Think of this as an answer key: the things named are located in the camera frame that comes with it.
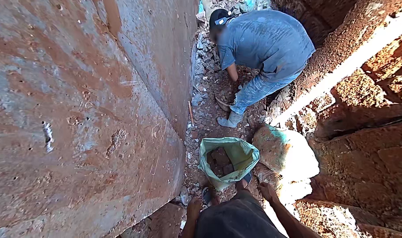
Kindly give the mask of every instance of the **worker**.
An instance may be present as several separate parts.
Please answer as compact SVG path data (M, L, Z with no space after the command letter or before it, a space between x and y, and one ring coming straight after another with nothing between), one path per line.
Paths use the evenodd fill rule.
M223 127L235 128L247 106L291 83L315 52L301 23L279 11L251 11L232 18L225 9L211 14L210 39L218 45L221 69L238 80L236 65L259 69L230 106L229 118L218 117Z
M206 192L203 199L211 206L201 213L201 200L192 198L182 238L285 238L246 189L251 175L249 181L246 178L236 183L237 193L227 202L219 204L210 192ZM320 238L289 213L269 183L262 182L258 189L270 203L289 238Z

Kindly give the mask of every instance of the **hand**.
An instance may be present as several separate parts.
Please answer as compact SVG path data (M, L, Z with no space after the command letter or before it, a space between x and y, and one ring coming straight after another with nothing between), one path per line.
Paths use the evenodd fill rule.
M257 186L257 189L260 190L263 197L269 203L280 203L279 197L276 194L276 191L273 189L271 184L262 182L262 183L260 183L260 185Z
M193 197L191 201L188 204L188 209L186 211L186 216L188 220L193 219L196 220L198 219L198 216L200 215L201 212L201 200L197 197Z

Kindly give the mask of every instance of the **concrete wall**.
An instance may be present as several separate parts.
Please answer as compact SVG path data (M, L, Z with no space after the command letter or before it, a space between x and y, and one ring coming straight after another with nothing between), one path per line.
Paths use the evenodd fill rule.
M0 0L0 236L114 237L178 194L196 9Z

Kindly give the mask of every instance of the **jeans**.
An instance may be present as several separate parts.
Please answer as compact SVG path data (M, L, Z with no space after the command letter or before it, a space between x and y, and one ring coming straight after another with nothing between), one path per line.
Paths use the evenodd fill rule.
M248 106L262 100L267 95L270 95L284 86L290 84L295 80L302 70L296 74L279 80L276 83L271 83L260 79L257 75L254 79L248 82L239 92L236 93L234 104L230 106L230 109L238 115L242 115Z

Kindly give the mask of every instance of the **sack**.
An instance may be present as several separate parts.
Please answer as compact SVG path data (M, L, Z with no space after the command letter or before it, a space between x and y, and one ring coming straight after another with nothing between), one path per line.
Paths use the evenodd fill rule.
M234 172L221 178L216 176L207 163L207 153L223 147L231 160ZM252 144L234 137L203 138L200 144L198 168L204 171L208 180L217 190L223 190L232 182L240 181L260 160L260 152Z

